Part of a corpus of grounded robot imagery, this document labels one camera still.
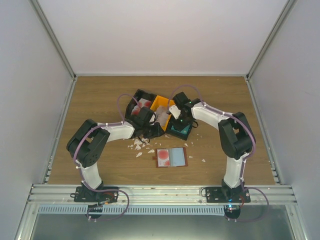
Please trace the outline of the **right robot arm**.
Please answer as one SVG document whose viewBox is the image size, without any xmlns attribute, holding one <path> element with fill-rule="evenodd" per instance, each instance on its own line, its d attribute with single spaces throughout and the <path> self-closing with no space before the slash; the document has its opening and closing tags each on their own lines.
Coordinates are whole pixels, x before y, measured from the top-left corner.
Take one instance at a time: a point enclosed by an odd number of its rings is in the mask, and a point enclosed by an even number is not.
<svg viewBox="0 0 320 240">
<path fill-rule="evenodd" d="M 168 110 L 175 127 L 202 121 L 218 130 L 221 148 L 227 156 L 221 196 L 228 203 L 234 202 L 243 191 L 247 158 L 256 150 L 256 139 L 245 114 L 224 112 L 199 98 L 190 100 L 184 92 L 176 94 L 173 102 Z"/>
</svg>

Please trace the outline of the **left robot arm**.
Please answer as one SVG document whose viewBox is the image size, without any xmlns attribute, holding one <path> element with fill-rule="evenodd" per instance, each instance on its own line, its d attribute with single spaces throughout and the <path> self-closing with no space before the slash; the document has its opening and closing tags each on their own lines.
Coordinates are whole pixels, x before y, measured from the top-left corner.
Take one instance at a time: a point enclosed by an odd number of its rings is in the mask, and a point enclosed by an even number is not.
<svg viewBox="0 0 320 240">
<path fill-rule="evenodd" d="M 97 161 L 107 143 L 140 137 L 151 140 L 164 134 L 160 123 L 156 122 L 155 112 L 147 107 L 119 122 L 85 120 L 67 143 L 66 149 L 80 172 L 81 183 L 87 188 L 86 197 L 92 202 L 98 202 L 103 197 L 103 181 Z"/>
</svg>

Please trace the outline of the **brown leather card holder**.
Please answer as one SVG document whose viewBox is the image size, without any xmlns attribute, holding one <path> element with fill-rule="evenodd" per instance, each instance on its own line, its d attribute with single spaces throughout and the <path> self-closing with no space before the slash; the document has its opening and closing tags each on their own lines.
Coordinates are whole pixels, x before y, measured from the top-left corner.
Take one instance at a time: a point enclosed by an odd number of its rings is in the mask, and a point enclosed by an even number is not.
<svg viewBox="0 0 320 240">
<path fill-rule="evenodd" d="M 169 167 L 158 167 L 157 163 L 157 150 L 167 149 L 169 151 L 170 166 Z M 174 147 L 174 148 L 158 148 L 155 150 L 155 156 L 152 159 L 155 161 L 155 166 L 157 168 L 176 168 L 176 167 L 187 167 L 188 166 L 188 156 L 186 149 L 184 147 Z"/>
</svg>

